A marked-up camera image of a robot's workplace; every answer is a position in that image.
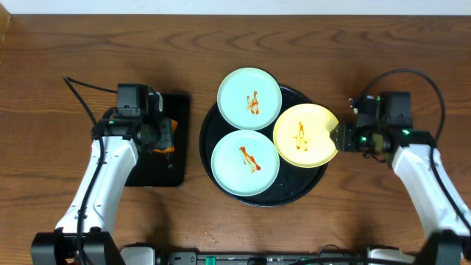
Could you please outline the orange sponge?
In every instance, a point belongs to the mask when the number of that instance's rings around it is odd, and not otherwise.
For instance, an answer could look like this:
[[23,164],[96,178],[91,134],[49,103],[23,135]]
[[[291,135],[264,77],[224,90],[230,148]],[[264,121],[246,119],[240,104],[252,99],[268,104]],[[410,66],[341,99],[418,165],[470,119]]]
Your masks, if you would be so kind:
[[163,118],[158,125],[158,136],[153,147],[153,152],[169,154],[174,152],[174,132],[178,123],[169,118]]

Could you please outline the yellow plate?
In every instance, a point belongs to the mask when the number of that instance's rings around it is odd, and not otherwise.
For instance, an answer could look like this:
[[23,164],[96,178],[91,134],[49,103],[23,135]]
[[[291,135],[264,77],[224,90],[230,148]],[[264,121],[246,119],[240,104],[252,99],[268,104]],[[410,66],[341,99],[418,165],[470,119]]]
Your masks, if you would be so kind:
[[275,123],[273,142],[279,155],[301,168],[326,164],[338,152],[330,133],[339,120],[326,107],[312,103],[285,110]]

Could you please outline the light green plate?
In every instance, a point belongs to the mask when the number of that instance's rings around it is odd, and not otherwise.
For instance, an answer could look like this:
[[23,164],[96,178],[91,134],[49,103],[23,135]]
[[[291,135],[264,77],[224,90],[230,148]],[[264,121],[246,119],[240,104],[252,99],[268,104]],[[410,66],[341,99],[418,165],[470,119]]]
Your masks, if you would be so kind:
[[267,190],[280,171],[280,158],[265,135],[236,130],[216,144],[210,168],[217,184],[232,195],[251,197]]
[[221,82],[217,107],[225,121],[241,130],[260,130],[280,114],[281,89],[275,78],[259,68],[240,68]]

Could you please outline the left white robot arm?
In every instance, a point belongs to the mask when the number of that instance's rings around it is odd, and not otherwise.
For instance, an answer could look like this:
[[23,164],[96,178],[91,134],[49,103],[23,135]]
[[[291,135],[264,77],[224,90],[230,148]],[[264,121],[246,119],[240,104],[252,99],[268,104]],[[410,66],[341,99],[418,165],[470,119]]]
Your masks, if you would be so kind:
[[159,264],[157,250],[145,243],[119,249],[112,233],[127,179],[147,155],[171,151],[177,122],[163,118],[100,119],[93,129],[85,175],[64,217],[50,233],[37,233],[31,245],[34,264]]

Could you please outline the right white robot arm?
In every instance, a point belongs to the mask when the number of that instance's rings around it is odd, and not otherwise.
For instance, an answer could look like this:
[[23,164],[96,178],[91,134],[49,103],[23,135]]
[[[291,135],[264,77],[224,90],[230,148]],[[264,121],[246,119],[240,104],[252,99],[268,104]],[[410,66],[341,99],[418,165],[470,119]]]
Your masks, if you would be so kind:
[[459,264],[470,259],[470,210],[447,176],[428,131],[338,124],[330,138],[342,152],[383,155],[400,178],[426,235],[414,264]]

